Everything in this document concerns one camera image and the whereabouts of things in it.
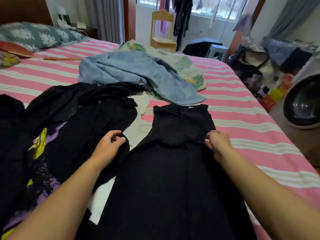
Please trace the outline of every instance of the curtain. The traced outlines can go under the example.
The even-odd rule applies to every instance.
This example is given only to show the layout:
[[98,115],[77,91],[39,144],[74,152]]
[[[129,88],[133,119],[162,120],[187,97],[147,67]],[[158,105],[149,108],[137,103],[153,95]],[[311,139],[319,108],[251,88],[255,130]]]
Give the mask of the curtain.
[[121,44],[125,40],[123,0],[85,0],[90,26],[100,40]]
[[285,40],[295,28],[306,21],[319,4],[320,0],[288,0],[265,40],[268,38]]

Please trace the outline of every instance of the washing machine door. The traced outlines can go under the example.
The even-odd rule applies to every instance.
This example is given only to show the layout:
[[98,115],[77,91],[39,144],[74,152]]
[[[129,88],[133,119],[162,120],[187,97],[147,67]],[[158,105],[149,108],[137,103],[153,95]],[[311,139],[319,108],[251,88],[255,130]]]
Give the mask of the washing machine door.
[[284,100],[283,113],[294,127],[311,129],[320,126],[320,74],[294,84]]

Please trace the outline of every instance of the umbrella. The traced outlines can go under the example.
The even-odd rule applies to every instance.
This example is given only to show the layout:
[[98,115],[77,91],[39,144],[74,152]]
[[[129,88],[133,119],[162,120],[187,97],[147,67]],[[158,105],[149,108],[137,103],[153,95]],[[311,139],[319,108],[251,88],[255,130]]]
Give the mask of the umbrella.
[[188,56],[205,57],[210,48],[210,45],[212,44],[222,45],[219,40],[215,39],[196,39],[192,40],[191,43],[184,48],[182,53]]

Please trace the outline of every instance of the gray plastic stool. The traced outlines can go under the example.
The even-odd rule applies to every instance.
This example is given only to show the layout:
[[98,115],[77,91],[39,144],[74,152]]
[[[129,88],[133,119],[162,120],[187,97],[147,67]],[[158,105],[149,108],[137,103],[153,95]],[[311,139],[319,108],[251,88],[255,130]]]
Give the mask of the gray plastic stool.
[[228,48],[223,45],[212,44],[205,55],[206,58],[213,58],[214,55],[218,53],[217,60],[224,62],[227,56]]

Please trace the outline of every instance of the nightstand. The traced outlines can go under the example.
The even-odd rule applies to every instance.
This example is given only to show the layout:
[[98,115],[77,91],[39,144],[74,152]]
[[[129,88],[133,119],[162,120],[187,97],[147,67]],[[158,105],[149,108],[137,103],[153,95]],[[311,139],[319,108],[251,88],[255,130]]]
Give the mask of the nightstand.
[[76,32],[84,35],[84,36],[88,36],[89,38],[93,38],[98,40],[98,29],[94,28],[94,27],[90,27],[87,26],[86,29],[76,29]]

